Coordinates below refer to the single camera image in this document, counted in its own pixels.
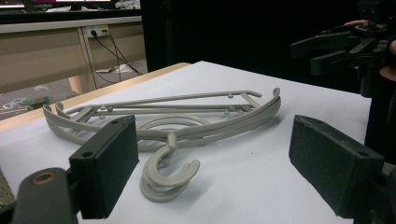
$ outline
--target screw hole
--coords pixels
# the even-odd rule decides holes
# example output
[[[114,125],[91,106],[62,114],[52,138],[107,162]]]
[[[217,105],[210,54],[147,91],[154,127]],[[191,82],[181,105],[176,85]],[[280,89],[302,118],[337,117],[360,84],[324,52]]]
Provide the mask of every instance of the screw hole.
[[[55,178],[55,173],[53,172],[45,172],[42,174],[39,174],[33,178],[33,184],[35,185],[42,185],[50,182],[52,179]]]

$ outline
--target curved plastic frame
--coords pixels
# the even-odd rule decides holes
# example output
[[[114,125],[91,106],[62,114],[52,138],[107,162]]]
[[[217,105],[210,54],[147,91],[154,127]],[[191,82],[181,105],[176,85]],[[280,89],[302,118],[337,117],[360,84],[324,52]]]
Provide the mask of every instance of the curved plastic frame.
[[[242,96],[246,105],[150,105],[153,103],[197,99],[207,97]],[[144,166],[140,181],[141,192],[148,199],[156,202],[176,198],[190,183],[198,172],[200,162],[194,160],[185,164],[176,175],[164,176],[159,170],[170,164],[170,155],[180,147],[199,146],[249,130],[267,123],[278,112],[280,89],[275,88],[274,97],[265,105],[259,105],[250,96],[261,97],[255,91],[221,91],[154,98],[132,102],[105,105],[84,105],[64,111],[61,103],[55,105],[56,113],[48,105],[43,106],[47,123],[51,130],[62,138],[78,144],[84,144],[90,137],[81,136],[82,132],[97,133],[102,126],[87,123],[92,117],[104,119],[105,116],[122,116],[137,114],[161,114],[137,126],[136,137],[140,152],[155,151]],[[210,123],[186,113],[236,113],[236,117],[221,122]],[[161,129],[161,126],[176,124],[186,127],[180,129]],[[148,141],[160,144],[148,144]]]

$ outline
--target white table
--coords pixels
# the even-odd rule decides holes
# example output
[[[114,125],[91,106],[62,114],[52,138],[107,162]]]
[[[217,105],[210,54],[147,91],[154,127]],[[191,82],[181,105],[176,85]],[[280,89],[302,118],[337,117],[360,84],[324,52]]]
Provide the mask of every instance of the white table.
[[[140,192],[139,160],[112,214],[80,223],[352,223],[337,217],[291,165],[290,136],[295,115],[321,119],[363,143],[370,99],[358,94],[291,82],[213,63],[199,62],[87,104],[148,99],[212,91],[250,90],[264,104],[280,88],[282,106],[268,124],[230,139],[177,151],[171,169],[197,159],[200,170],[176,199],[155,203]],[[0,133],[0,166],[13,192],[41,169],[69,167],[80,145],[55,135],[45,119]]]

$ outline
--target mounting hole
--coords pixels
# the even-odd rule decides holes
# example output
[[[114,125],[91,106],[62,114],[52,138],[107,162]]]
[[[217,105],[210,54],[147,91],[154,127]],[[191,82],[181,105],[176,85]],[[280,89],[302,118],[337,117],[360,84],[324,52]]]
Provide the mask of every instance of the mounting hole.
[[[91,152],[84,152],[84,153],[82,153],[82,157],[85,157],[85,158],[90,157],[91,155],[92,155]]]
[[[50,182],[55,178],[56,174],[53,172],[44,172],[33,178],[32,183],[34,185],[42,185]]]
[[[363,152],[363,151],[358,151],[359,155],[363,156],[363,157],[368,157],[369,154],[367,154],[367,152]]]

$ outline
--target electrical socket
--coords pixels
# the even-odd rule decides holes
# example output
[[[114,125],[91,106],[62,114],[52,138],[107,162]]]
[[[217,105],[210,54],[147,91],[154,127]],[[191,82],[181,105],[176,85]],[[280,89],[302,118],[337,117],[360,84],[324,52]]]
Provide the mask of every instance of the electrical socket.
[[[105,31],[108,31],[107,25],[87,26],[85,28],[87,29],[88,38],[94,38],[92,31],[96,32],[96,36],[107,35]]]

